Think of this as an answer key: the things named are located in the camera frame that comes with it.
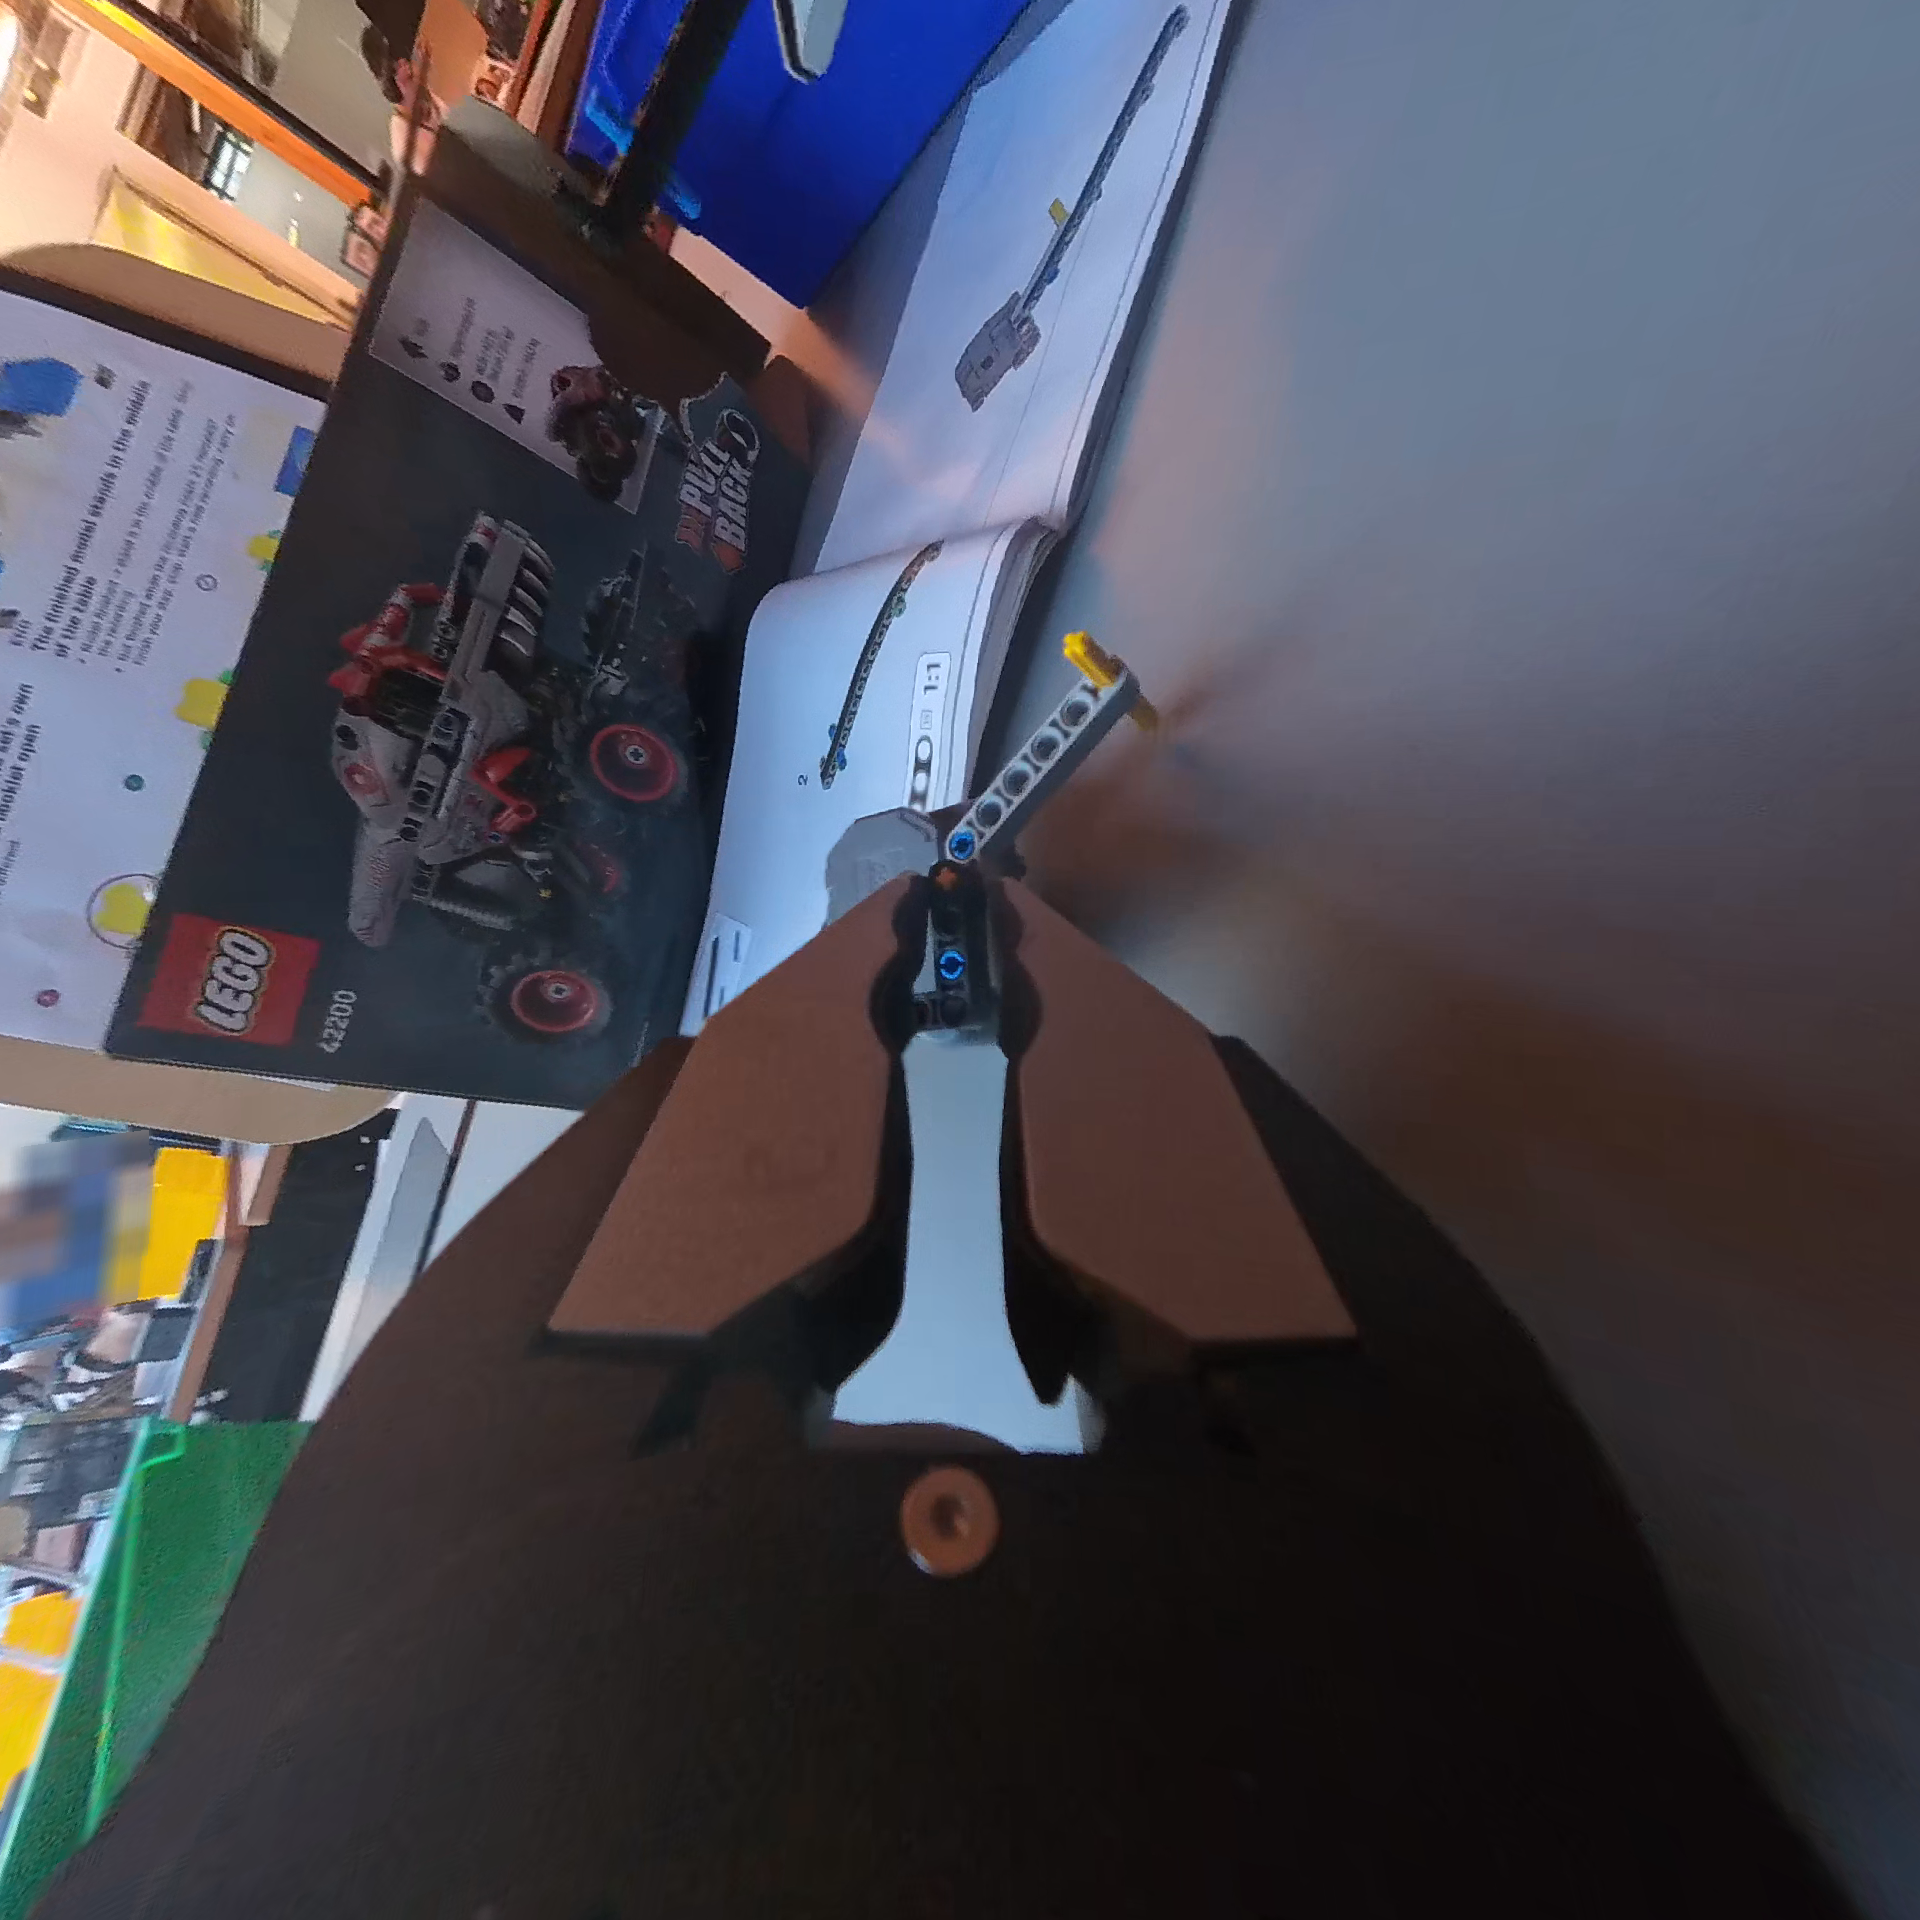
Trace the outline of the lego instruction booklet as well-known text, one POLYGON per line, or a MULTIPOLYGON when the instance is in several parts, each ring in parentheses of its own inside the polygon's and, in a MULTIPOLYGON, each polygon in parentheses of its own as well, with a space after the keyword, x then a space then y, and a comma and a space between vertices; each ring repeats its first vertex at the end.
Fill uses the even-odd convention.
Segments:
POLYGON ((684 1035, 828 923, 831 851, 854 823, 977 793, 1230 19, 1226 3, 1065 5, 972 96, 815 567, 751 624, 684 1035))

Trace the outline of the blue storage box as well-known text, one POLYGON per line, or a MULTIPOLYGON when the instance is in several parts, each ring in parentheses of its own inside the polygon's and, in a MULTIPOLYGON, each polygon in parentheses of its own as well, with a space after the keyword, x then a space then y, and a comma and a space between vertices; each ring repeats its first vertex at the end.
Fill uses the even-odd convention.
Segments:
MULTIPOLYGON (((567 158, 604 183, 687 5, 596 5, 567 158)), ((675 159, 658 211, 804 307, 970 92, 1019 3, 854 3, 822 80, 783 63, 770 3, 751 3, 675 159)))

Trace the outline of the task instruction poster board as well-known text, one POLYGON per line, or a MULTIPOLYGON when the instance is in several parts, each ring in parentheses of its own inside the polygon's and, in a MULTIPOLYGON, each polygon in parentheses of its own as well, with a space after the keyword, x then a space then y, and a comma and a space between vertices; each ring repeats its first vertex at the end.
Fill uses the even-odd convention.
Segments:
POLYGON ((107 247, 6 255, 8 1104, 296 1145, 386 1101, 105 1046, 346 347, 107 247))

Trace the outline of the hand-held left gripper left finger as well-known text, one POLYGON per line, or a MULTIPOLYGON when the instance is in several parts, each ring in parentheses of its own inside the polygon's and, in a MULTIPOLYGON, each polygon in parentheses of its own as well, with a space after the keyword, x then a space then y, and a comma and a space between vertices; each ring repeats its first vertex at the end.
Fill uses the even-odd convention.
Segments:
POLYGON ((918 971, 922 889, 892 879, 694 1039, 550 1333, 712 1336, 876 1215, 902 1043, 876 1011, 918 971))

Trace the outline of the black lego set box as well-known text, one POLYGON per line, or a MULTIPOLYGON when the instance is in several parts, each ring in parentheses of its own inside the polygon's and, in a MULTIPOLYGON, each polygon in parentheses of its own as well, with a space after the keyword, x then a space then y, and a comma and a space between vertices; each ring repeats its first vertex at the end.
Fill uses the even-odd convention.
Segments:
POLYGON ((110 1055, 582 1110, 679 1030, 809 475, 614 339, 410 189, 110 1055))

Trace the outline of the long black lego beam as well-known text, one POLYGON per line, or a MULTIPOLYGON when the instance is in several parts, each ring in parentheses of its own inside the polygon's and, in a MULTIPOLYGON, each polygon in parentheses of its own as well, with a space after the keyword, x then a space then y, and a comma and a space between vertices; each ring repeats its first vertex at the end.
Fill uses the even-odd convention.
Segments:
POLYGON ((747 3, 687 3, 635 109, 632 145, 600 201, 583 215, 583 233, 600 248, 616 255, 644 238, 682 143, 747 9, 747 3))

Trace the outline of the grey lego motor assembly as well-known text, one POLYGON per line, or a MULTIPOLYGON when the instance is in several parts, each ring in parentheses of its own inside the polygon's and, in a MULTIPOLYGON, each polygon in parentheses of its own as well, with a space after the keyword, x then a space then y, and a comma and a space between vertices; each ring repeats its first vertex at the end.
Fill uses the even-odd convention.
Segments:
POLYGON ((993 886, 1024 872, 1017 847, 1073 773, 1122 720, 1156 724, 1138 677, 1089 631, 1064 637, 1073 686, 1019 749, 966 807, 926 813, 890 807, 856 820, 826 859, 828 921, 839 921, 887 883, 926 883, 915 1030, 943 1039, 999 1035, 1001 955, 993 886))

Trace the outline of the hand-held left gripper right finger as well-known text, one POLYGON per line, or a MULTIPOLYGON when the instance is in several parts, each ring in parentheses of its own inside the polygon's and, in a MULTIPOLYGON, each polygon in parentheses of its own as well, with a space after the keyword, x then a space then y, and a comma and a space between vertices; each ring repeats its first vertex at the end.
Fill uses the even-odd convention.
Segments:
POLYGON ((1354 1344, 1217 1037, 1019 879, 993 931, 1003 1303, 1039 1397, 1354 1344))

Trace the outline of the green plastic bin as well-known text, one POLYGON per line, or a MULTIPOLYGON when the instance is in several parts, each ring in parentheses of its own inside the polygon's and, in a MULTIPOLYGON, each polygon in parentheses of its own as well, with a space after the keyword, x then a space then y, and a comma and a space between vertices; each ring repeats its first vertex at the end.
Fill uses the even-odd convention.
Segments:
POLYGON ((104 1560, 73 1599, 6 1630, 3 1915, 27 1915, 105 1822, 202 1667, 311 1423, 136 1427, 104 1560))

